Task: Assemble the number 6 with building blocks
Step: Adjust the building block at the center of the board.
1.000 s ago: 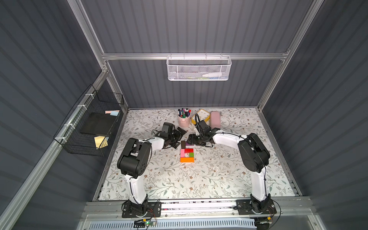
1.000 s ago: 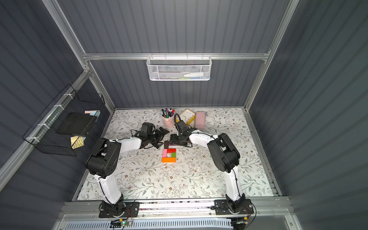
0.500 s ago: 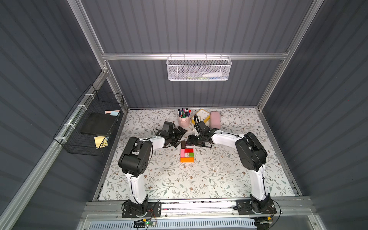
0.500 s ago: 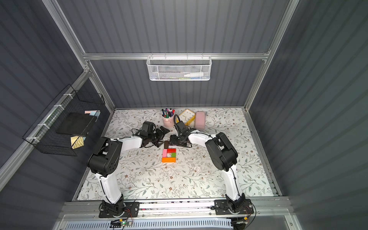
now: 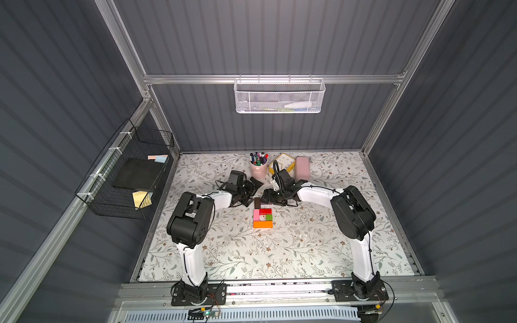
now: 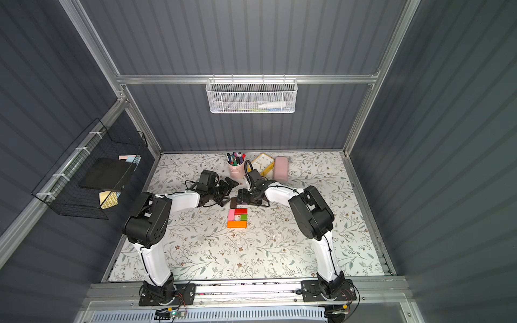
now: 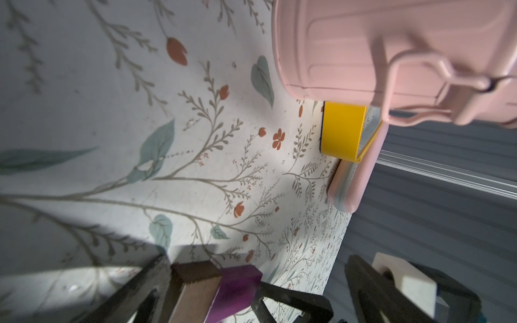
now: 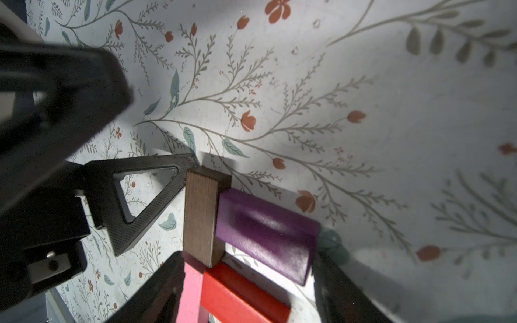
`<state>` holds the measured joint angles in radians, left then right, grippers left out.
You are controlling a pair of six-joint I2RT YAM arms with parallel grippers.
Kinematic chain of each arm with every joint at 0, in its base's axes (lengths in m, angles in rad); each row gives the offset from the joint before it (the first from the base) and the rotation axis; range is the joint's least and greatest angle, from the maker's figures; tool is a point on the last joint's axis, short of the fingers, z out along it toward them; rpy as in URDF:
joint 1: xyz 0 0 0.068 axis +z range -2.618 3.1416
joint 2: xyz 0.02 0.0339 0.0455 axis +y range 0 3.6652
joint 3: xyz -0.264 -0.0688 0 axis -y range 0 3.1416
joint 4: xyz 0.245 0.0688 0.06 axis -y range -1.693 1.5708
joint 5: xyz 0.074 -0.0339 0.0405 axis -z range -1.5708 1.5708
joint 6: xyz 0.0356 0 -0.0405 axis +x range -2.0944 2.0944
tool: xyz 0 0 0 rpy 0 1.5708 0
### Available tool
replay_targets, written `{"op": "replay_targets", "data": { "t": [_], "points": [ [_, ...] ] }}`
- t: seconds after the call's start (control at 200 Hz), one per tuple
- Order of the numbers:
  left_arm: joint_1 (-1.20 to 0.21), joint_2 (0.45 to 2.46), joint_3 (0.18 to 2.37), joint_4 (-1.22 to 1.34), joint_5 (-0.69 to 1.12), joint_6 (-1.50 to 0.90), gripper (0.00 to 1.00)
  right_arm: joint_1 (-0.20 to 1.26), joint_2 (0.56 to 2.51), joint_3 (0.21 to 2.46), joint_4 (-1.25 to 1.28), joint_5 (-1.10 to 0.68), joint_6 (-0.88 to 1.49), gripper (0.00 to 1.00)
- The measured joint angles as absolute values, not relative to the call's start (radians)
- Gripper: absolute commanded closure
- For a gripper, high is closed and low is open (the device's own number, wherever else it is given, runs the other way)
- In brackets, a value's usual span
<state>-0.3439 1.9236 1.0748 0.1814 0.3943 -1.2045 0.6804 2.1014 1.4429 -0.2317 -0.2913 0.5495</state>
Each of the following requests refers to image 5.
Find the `orange block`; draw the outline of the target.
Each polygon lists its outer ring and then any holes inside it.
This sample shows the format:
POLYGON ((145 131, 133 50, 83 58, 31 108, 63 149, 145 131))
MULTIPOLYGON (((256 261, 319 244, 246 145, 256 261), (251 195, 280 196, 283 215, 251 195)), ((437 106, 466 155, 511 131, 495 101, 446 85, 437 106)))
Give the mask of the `orange block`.
POLYGON ((269 229, 269 228, 273 228, 273 222, 272 221, 257 221, 257 222, 253 222, 253 227, 255 229, 269 229))

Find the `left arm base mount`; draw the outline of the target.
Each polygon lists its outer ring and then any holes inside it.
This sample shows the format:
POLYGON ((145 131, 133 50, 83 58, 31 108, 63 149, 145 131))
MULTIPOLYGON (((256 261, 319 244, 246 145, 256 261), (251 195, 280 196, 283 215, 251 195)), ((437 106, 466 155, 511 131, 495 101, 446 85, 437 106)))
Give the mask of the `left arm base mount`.
POLYGON ((171 306, 216 306, 225 305, 227 285, 224 283, 208 284, 199 287, 177 282, 171 287, 171 306))

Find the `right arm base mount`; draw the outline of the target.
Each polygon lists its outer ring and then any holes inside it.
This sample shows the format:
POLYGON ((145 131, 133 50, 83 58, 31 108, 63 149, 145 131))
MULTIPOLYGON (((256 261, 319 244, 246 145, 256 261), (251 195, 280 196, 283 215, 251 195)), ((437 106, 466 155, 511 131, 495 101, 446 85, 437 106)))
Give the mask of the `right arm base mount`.
POLYGON ((362 281, 336 280, 331 282, 329 294, 334 295, 335 301, 377 301, 384 303, 390 299, 385 284, 382 281, 364 283, 362 281))

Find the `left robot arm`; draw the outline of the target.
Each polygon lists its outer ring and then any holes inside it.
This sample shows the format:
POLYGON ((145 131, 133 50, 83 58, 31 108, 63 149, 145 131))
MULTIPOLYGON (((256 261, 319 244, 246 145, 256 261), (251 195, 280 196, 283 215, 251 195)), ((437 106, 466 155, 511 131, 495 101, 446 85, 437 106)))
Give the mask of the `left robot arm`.
POLYGON ((184 192, 180 196, 166 231, 180 253, 183 267, 181 281, 185 285, 198 288, 207 282, 199 245, 209 232, 215 213, 221 209, 249 206, 262 186, 263 183, 256 178, 233 170, 229 180, 222 182, 214 192, 184 192))

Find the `pink block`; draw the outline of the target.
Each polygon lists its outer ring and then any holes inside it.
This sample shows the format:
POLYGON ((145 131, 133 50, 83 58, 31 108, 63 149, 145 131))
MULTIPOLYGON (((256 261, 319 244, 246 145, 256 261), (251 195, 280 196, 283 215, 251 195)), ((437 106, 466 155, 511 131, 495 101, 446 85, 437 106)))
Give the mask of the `pink block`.
POLYGON ((261 220, 260 209, 253 210, 253 222, 259 222, 261 220))

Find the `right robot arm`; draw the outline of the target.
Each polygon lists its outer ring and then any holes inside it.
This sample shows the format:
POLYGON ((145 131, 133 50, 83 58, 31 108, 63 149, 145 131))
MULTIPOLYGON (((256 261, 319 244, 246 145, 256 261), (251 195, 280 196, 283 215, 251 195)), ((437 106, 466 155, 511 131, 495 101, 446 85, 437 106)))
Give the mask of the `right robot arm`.
POLYGON ((262 204, 288 206, 288 201, 313 203, 333 211, 338 228, 348 238, 352 253, 351 288, 358 300, 367 300, 382 289, 372 254, 376 214, 355 186, 329 188, 306 180, 294 180, 285 170, 273 175, 278 189, 268 188, 262 204))

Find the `brown block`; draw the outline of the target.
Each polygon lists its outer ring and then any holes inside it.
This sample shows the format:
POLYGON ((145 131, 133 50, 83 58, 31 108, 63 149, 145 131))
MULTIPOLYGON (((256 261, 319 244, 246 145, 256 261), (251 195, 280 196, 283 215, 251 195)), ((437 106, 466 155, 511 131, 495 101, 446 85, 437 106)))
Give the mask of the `brown block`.
POLYGON ((254 198, 254 208, 255 209, 260 209, 261 208, 261 198, 260 197, 255 197, 254 198))

